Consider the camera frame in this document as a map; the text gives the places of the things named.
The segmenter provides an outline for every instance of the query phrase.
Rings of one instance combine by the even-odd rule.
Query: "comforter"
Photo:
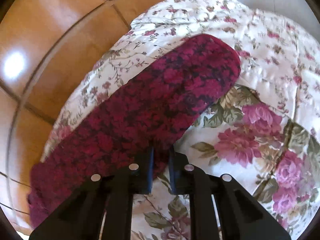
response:
[[[42,161],[119,87],[207,33],[235,49],[240,77],[175,150],[208,174],[231,174],[297,239],[320,206],[319,43],[290,19],[237,0],[165,0],[131,26],[63,106]],[[150,195],[135,197],[132,239],[190,239],[188,196],[170,192],[166,170]]]

